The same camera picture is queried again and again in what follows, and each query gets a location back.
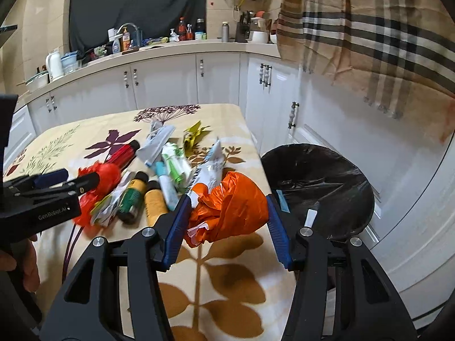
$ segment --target white electric kettle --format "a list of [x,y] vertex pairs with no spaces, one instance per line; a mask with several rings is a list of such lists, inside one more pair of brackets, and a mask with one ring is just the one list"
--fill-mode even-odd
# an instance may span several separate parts
[[56,79],[63,77],[63,67],[61,65],[61,56],[58,49],[52,51],[46,57],[46,67],[49,72],[49,80],[55,81]]

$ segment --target table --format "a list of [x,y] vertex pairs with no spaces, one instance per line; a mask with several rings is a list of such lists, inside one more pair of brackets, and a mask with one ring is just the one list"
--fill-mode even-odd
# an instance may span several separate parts
[[[183,105],[149,108],[105,115],[61,125],[37,137],[12,163],[5,180],[21,174],[67,168],[77,169],[104,161],[109,152],[136,139],[143,143],[150,120],[157,117],[176,127],[171,140],[182,144],[183,132],[197,121],[211,132],[190,158],[195,165],[216,141],[221,140],[226,167],[251,178],[264,194],[270,193],[261,161],[240,108],[230,104]],[[153,175],[139,159],[128,167]],[[95,236],[109,241],[130,238],[146,227],[145,213],[138,224],[115,221],[103,230],[84,230],[74,245],[69,268]],[[37,292],[43,313],[49,310],[61,286],[63,258],[73,229],[68,221],[42,233],[37,245],[41,286]],[[293,273],[278,262],[266,226],[247,236],[205,243],[191,249],[183,242],[177,263],[158,273],[169,322],[177,341],[280,340],[295,288]],[[127,295],[127,270],[121,268],[120,300],[124,334],[133,336]]]

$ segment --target white cabinet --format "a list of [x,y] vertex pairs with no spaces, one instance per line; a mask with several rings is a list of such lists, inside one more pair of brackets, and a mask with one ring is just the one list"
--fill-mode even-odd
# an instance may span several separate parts
[[197,103],[195,55],[133,63],[131,75],[138,109]]
[[326,78],[302,74],[289,142],[326,146],[349,159],[375,192],[373,234],[384,238],[425,191],[444,157],[445,144],[426,140],[411,124],[384,116]]
[[296,77],[296,68],[278,60],[249,58],[245,120],[260,155],[286,143]]
[[240,54],[201,53],[196,55],[198,103],[238,105]]
[[103,70],[51,91],[59,124],[135,110],[129,66]]
[[35,137],[36,132],[30,118],[30,113],[28,108],[23,106],[13,115],[10,138],[3,158],[4,171]]
[[27,108],[37,135],[60,124],[55,116],[49,93],[28,103]]

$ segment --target range hood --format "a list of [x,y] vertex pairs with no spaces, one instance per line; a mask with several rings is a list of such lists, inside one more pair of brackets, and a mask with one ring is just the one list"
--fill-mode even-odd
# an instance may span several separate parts
[[17,24],[13,25],[4,25],[0,27],[0,49],[8,38],[14,33],[17,29]]

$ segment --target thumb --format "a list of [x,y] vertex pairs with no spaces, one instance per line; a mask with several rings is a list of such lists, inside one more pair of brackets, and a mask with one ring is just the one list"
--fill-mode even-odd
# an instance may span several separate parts
[[0,250],[0,271],[13,271],[16,269],[14,258]]

